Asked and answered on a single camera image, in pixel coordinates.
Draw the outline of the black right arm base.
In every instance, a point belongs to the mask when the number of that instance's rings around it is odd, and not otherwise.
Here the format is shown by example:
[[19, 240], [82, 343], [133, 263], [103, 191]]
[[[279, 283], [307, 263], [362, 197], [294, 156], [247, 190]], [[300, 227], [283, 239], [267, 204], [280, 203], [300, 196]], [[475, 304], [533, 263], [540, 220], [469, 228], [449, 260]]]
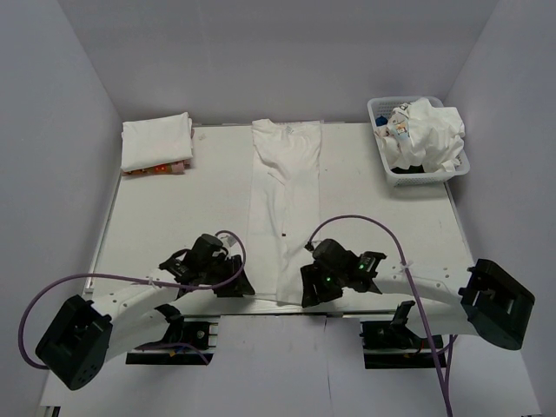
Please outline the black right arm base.
[[427, 338], [388, 320], [361, 320], [360, 338], [366, 370], [433, 369]]

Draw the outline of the white printed t-shirt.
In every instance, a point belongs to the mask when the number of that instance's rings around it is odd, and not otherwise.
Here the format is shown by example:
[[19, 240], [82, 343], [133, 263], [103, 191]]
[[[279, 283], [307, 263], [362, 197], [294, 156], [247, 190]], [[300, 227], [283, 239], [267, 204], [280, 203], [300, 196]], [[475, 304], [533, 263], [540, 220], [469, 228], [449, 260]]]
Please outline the white printed t-shirt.
[[422, 97], [375, 119], [375, 136], [387, 166], [422, 165], [425, 173], [454, 172], [464, 149], [465, 124], [455, 107], [435, 107]]

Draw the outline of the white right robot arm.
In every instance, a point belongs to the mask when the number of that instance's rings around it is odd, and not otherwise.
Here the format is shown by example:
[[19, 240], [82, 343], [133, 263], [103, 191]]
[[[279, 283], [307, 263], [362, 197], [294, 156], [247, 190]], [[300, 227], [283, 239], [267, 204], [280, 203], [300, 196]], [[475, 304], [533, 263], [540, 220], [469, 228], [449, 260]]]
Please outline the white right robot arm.
[[535, 297], [499, 264], [479, 259], [464, 272], [396, 265], [385, 254], [347, 250], [333, 239], [305, 246], [304, 308], [335, 301], [346, 288], [360, 294], [405, 295], [387, 335], [405, 347], [428, 335], [474, 335], [506, 350], [521, 349]]

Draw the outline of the green t-shirt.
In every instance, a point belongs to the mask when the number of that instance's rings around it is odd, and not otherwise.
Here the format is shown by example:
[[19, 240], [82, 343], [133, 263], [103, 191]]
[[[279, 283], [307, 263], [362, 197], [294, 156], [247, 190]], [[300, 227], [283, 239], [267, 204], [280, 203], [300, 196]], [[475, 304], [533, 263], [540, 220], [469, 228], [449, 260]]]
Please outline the green t-shirt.
[[418, 165], [418, 166], [409, 165], [406, 168], [400, 166], [393, 166], [389, 168], [389, 171], [397, 175], [416, 175], [416, 174], [425, 173], [425, 170], [423, 169], [422, 165]]

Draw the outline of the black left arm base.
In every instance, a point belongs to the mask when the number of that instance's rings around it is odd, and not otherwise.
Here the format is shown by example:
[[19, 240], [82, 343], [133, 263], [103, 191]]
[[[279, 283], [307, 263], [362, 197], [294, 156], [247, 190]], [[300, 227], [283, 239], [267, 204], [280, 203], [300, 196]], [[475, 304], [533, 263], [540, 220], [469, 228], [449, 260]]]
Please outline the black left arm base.
[[127, 365], [207, 366], [213, 357], [218, 322], [179, 320], [159, 341], [147, 342], [127, 353]]

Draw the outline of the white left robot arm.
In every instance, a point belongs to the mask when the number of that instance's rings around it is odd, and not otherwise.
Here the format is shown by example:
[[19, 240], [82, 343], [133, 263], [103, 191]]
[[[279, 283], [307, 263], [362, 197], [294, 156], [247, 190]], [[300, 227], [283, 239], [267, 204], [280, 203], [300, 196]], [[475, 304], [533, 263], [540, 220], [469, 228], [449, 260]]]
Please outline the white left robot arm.
[[[230, 253], [234, 245], [240, 254]], [[204, 292], [226, 297], [239, 290], [247, 280], [244, 248], [229, 230], [203, 234], [146, 277], [121, 277], [124, 287], [108, 295], [94, 300], [71, 296], [36, 346], [42, 367], [75, 391], [120, 354], [179, 346], [184, 328], [179, 300]]]

